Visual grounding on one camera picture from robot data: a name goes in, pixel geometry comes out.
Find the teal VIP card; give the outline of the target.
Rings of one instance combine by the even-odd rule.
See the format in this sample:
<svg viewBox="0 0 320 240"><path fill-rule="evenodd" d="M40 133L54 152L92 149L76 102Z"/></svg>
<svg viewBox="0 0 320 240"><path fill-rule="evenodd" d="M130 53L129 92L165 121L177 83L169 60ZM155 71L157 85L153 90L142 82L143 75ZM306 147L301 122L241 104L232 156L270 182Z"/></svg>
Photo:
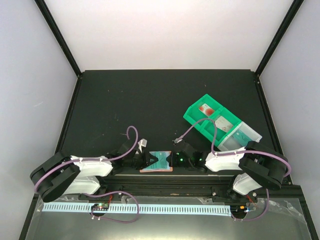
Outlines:
<svg viewBox="0 0 320 240"><path fill-rule="evenodd" d="M169 170L170 169L166 161L166 157L169 154L171 154L171 151L152 151L151 154L158 158L158 162L150 166L153 170Z"/></svg>

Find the pink leather card holder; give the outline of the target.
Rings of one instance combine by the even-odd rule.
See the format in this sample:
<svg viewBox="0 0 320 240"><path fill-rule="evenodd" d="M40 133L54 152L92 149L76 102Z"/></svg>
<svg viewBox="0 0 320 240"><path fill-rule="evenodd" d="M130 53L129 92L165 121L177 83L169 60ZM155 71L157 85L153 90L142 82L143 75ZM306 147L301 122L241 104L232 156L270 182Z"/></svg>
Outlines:
<svg viewBox="0 0 320 240"><path fill-rule="evenodd" d="M155 173L155 172L172 172L172 152L171 151L151 151L149 152L150 164L140 173Z"/></svg>

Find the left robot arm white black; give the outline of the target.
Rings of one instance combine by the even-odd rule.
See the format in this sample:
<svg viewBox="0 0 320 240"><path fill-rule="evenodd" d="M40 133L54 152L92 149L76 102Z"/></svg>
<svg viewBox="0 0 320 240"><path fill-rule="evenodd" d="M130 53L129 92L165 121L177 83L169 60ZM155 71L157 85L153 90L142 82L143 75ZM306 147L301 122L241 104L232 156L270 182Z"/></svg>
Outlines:
<svg viewBox="0 0 320 240"><path fill-rule="evenodd" d="M45 203L53 202L63 195L86 194L103 199L108 192L99 177L117 174L123 168L145 170L157 163L159 158L147 150L147 140L127 140L119 149L98 157L55 153L30 174L35 192Z"/></svg>

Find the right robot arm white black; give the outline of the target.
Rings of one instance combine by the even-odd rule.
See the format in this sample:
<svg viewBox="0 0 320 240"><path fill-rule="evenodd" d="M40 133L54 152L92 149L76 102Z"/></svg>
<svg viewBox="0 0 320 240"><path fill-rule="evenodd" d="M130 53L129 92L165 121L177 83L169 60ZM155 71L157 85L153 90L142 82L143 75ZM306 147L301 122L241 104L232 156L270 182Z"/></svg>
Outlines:
<svg viewBox="0 0 320 240"><path fill-rule="evenodd" d="M213 191L214 197L232 203L244 202L258 189L280 190L292 170L286 157L255 141L235 150L199 151L179 140L166 161L170 167L202 173L236 171L228 187Z"/></svg>

